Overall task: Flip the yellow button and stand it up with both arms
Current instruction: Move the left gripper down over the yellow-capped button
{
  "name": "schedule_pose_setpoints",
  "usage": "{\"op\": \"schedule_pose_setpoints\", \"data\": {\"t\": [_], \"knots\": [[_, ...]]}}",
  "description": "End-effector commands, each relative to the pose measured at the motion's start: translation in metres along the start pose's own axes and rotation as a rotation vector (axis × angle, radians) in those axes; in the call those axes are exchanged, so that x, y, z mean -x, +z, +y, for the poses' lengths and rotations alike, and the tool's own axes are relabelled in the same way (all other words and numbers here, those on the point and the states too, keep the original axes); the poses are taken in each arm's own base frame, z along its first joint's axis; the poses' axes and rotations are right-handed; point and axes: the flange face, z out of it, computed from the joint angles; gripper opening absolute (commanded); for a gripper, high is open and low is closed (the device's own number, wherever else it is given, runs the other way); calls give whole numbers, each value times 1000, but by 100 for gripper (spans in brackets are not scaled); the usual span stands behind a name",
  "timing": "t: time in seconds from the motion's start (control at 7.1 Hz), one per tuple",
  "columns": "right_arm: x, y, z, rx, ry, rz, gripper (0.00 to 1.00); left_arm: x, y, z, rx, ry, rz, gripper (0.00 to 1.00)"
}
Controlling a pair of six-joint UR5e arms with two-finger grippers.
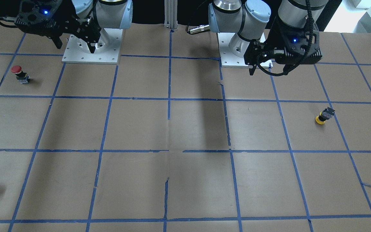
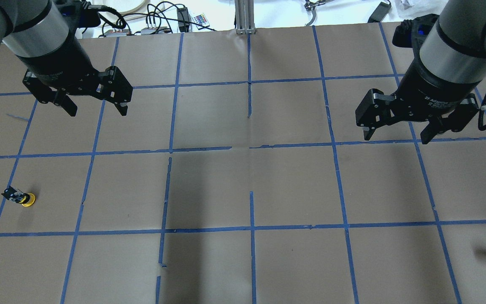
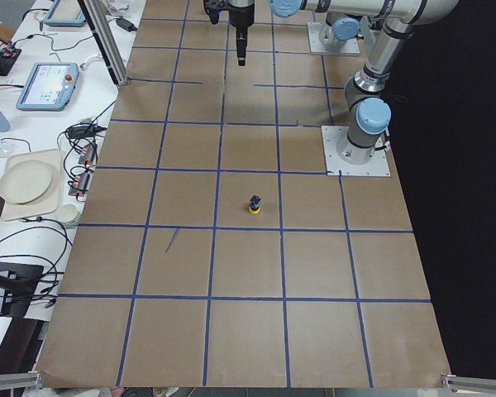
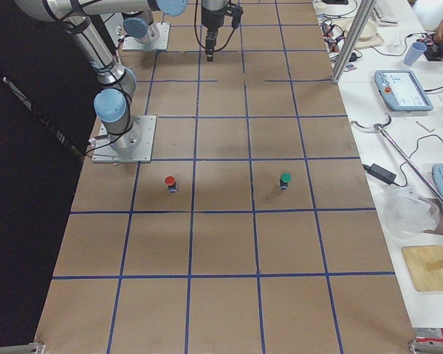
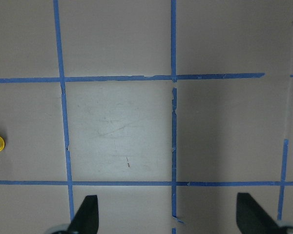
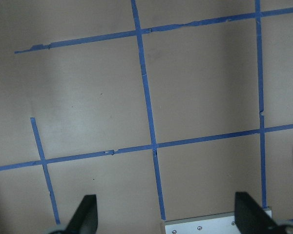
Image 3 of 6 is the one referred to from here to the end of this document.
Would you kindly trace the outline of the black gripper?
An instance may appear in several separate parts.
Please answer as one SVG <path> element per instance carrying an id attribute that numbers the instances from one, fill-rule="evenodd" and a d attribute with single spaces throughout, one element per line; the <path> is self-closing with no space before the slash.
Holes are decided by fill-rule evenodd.
<path id="1" fill-rule="evenodd" d="M 246 65 L 248 29 L 255 20 L 254 0 L 227 0 L 229 22 L 236 28 L 236 55 L 239 66 Z"/>

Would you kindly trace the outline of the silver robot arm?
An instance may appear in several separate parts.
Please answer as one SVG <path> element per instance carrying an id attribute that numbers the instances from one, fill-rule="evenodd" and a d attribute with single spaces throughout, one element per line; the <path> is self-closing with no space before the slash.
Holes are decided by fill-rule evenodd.
<path id="1" fill-rule="evenodd" d="M 362 68 L 350 79 L 345 96 L 351 125 L 336 144 L 337 153 L 353 165 L 368 163 L 379 136 L 386 132 L 391 110 L 379 98 L 389 78 L 391 67 L 416 25 L 441 20 L 456 1 L 270 1 L 277 17 L 291 17 L 299 11 L 336 12 L 346 15 L 384 19 L 373 50 Z"/>
<path id="2" fill-rule="evenodd" d="M 328 12 L 322 29 L 318 34 L 323 52 L 334 55 L 358 55 L 358 40 L 365 41 L 369 53 L 379 35 L 376 25 L 369 17 L 356 16 L 341 12 Z"/>

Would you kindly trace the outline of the person hand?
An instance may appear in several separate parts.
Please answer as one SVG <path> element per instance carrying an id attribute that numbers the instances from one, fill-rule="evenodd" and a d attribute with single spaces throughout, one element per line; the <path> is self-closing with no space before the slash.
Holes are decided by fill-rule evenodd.
<path id="1" fill-rule="evenodd" d="M 13 29 L 11 26 L 0 23 L 0 41 L 2 43 L 9 43 L 12 40 L 15 32 L 16 30 Z"/>

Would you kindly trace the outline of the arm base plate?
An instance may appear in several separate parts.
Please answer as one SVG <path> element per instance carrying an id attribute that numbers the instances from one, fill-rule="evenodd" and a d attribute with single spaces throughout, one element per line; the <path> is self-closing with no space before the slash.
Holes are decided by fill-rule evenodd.
<path id="1" fill-rule="evenodd" d="M 386 151 L 376 150 L 379 137 L 370 148 L 359 148 L 348 140 L 345 126 L 322 126 L 326 173 L 330 176 L 389 177 Z"/>
<path id="2" fill-rule="evenodd" d="M 340 41 L 325 22 L 308 23 L 308 41 L 310 52 L 315 55 L 360 55 L 360 48 L 355 37 Z"/>

